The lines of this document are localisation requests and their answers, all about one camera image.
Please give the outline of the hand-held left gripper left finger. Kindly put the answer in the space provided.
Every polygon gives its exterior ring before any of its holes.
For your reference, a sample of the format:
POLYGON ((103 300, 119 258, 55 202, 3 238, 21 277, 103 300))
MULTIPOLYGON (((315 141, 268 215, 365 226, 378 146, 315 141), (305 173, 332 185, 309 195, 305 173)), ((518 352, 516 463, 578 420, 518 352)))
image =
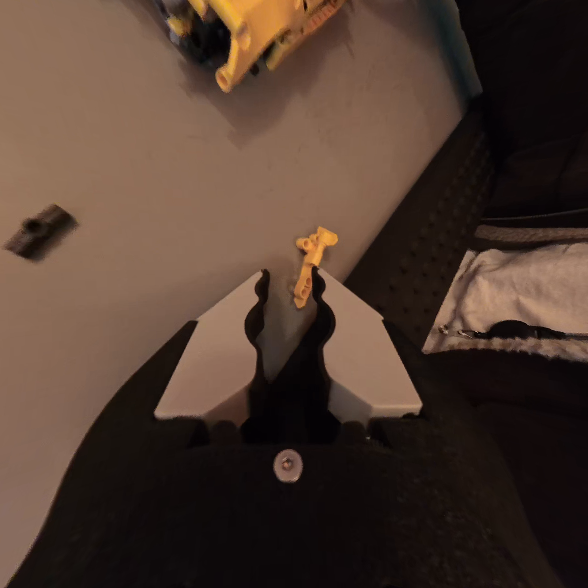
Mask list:
POLYGON ((198 317, 159 400, 159 421, 193 418, 244 423, 249 390, 263 376, 256 338, 264 327, 269 272, 260 270, 198 317))

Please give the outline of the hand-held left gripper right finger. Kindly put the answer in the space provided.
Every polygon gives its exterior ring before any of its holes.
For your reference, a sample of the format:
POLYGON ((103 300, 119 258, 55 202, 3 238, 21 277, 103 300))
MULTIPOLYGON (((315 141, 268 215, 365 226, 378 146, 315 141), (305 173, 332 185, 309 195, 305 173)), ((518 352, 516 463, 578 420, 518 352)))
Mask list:
POLYGON ((322 269, 314 284, 325 285, 321 299, 334 314, 323 347, 331 414, 340 422, 418 415, 422 400, 383 316, 322 269))

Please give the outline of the yellow brick model car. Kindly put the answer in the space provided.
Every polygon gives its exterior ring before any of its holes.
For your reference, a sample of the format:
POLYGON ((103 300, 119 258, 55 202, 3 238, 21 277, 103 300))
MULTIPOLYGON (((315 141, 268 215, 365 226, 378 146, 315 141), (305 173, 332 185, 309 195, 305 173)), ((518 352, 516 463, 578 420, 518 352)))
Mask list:
POLYGON ((224 93, 256 75, 261 62, 274 71, 345 3, 154 1, 170 41, 195 62, 214 66, 224 93))

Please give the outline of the black dotted rubber mat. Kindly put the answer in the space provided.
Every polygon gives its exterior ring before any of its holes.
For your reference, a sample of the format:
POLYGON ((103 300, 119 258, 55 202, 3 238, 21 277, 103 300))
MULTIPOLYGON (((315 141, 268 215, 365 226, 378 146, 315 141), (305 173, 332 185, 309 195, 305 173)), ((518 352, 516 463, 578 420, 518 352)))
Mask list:
POLYGON ((495 158, 473 102, 344 285, 383 317, 412 362, 434 325, 488 204, 495 158))

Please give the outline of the small black connector brick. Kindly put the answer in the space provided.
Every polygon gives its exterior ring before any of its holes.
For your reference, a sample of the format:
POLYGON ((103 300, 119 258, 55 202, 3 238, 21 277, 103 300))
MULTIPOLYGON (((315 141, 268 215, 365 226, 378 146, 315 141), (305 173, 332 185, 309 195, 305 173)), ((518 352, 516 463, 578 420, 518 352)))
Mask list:
POLYGON ((23 220, 2 249, 21 259, 40 262, 77 226, 77 219, 54 203, 23 220))

